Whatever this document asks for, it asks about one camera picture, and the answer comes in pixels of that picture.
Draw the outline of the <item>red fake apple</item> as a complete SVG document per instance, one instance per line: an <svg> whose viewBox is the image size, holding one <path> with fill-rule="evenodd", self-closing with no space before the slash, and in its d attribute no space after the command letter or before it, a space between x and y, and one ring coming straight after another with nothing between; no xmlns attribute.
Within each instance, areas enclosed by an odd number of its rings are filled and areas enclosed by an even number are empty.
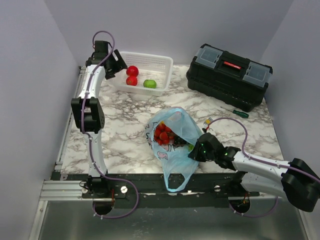
<svg viewBox="0 0 320 240"><path fill-rule="evenodd" d="M134 65L131 65L127 68L126 70L126 74L130 77L130 76L134 76L134 77L137 77L139 75L139 69L134 66Z"/></svg>

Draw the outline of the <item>red fake peach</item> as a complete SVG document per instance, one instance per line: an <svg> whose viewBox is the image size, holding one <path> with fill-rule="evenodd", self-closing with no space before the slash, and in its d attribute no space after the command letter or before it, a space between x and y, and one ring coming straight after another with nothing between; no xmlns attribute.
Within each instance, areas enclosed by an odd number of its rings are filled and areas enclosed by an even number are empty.
<svg viewBox="0 0 320 240"><path fill-rule="evenodd" d="M128 76L126 79L126 84L128 86L136 86L138 84L138 78L136 76Z"/></svg>

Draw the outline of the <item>dark purple fake grapes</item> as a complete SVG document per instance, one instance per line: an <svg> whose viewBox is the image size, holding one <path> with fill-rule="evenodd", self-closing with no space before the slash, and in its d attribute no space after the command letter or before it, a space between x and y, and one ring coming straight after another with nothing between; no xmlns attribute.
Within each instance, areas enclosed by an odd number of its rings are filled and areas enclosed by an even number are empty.
<svg viewBox="0 0 320 240"><path fill-rule="evenodd" d="M185 141L183 138L179 137L179 136L175 136L173 139L173 144L175 146L185 146L187 145L187 141Z"/></svg>

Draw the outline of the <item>light blue plastic bag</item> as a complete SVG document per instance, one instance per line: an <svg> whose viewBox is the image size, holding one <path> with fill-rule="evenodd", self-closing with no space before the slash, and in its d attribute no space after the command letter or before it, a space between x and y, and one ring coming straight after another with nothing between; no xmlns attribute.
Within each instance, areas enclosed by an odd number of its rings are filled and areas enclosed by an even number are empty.
<svg viewBox="0 0 320 240"><path fill-rule="evenodd" d="M181 137L187 144L176 146L173 142L168 145L159 145L154 139L156 127L164 122L177 136ZM203 134L193 118L182 107L169 107L159 110L146 124L144 135L154 156L161 162L164 184L171 192L180 192L185 189L191 176L198 167L198 162L189 158L188 145L196 144L198 138ZM184 181L179 186L170 187L170 174L181 174Z"/></svg>

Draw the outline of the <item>red fake cherry bunch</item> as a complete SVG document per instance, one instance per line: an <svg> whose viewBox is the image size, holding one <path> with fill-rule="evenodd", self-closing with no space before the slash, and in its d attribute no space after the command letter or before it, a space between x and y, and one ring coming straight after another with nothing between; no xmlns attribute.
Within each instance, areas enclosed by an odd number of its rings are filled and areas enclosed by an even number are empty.
<svg viewBox="0 0 320 240"><path fill-rule="evenodd" d="M154 131L154 140L161 146L168 145L173 142L176 134L161 121Z"/></svg>

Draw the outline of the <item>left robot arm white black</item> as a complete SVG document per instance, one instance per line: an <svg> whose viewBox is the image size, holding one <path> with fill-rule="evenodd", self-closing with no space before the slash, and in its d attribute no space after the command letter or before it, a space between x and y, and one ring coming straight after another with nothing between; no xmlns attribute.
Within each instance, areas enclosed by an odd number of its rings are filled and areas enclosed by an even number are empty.
<svg viewBox="0 0 320 240"><path fill-rule="evenodd" d="M88 156L88 177L83 188L94 198L110 198L112 187L106 179L108 173L102 150L102 130L105 114L99 101L102 82L114 78L127 69L122 56L108 41L95 40L93 53L85 62L86 78L78 97L71 100L74 122L83 134Z"/></svg>

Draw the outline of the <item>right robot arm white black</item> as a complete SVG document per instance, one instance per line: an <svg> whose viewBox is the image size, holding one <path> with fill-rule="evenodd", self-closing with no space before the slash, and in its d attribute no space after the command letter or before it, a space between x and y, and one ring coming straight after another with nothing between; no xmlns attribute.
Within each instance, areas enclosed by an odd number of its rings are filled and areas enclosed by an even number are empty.
<svg viewBox="0 0 320 240"><path fill-rule="evenodd" d="M199 137L189 158L198 162L213 161L223 169L243 176L230 183L230 191L241 196L245 192L261 192L284 198L304 212L312 212L320 198L320 178L299 158L278 161L248 155L240 148L223 146L207 132Z"/></svg>

